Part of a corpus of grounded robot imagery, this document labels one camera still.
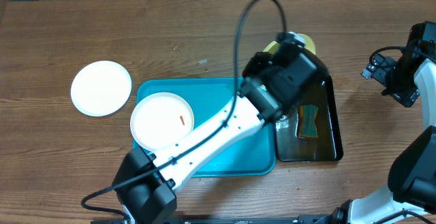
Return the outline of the yellow green plate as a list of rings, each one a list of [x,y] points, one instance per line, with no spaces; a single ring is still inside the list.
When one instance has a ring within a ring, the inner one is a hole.
[[[302,42],[305,46],[305,49],[310,51],[313,54],[316,54],[316,47],[314,41],[305,34],[302,33],[295,33],[290,31],[289,34],[293,35],[298,41]],[[272,41],[263,49],[263,52],[268,52],[270,54],[274,54],[279,49],[279,43],[276,41]]]

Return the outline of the yellow green sponge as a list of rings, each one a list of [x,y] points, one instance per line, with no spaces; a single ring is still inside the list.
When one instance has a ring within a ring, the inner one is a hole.
[[[318,138],[316,118],[318,107],[312,104],[298,107],[297,135],[300,138]]]

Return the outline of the white plate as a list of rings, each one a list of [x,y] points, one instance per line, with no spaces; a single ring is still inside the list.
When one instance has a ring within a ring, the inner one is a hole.
[[[74,77],[70,96],[75,108],[87,116],[107,116],[120,110],[130,97],[129,72],[114,61],[96,61]]]
[[[136,143],[148,151],[167,147],[193,130],[191,106],[174,93],[154,93],[134,108],[130,129]]]

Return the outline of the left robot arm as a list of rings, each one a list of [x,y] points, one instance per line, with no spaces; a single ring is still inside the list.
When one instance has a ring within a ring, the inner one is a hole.
[[[287,33],[247,64],[237,95],[179,141],[153,153],[127,153],[112,183],[126,223],[157,223],[176,210],[176,194],[229,146],[279,120],[328,75],[313,40]]]

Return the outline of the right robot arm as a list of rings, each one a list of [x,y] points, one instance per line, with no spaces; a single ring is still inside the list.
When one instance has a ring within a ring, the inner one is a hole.
[[[397,61],[373,52],[361,74],[406,108],[420,98],[424,131],[395,159],[386,186],[347,200],[317,223],[396,223],[408,217],[428,223],[425,216],[435,214],[435,23],[413,25],[407,43],[397,49],[402,53]]]

